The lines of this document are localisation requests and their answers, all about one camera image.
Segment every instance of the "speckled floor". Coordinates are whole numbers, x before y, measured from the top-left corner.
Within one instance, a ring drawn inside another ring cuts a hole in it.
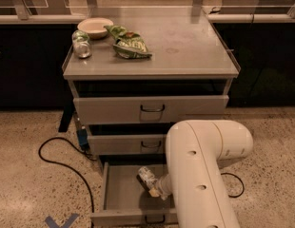
[[[82,180],[38,157],[39,146],[51,137],[77,144],[74,122],[67,133],[57,132],[61,116],[60,111],[0,112],[0,228],[49,227],[47,217],[62,227],[72,214],[79,217],[69,227],[90,226]],[[254,138],[253,153],[223,170],[246,186],[242,196],[231,199],[241,227],[295,228],[295,107],[228,108],[224,119],[244,124]],[[97,163],[62,141],[50,142],[42,154],[83,174],[98,210],[102,175]],[[229,180],[224,181],[229,190]]]

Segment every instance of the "chip bag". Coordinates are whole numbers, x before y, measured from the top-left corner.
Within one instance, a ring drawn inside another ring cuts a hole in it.
[[[123,58],[149,58],[151,53],[144,40],[137,33],[130,32],[121,26],[105,26],[108,33],[114,38],[114,50]]]

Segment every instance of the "bowl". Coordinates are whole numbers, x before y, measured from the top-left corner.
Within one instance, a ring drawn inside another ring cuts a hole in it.
[[[112,26],[113,23],[105,18],[89,18],[79,23],[78,29],[87,33],[92,40],[101,39],[107,36],[108,31],[104,26]]]

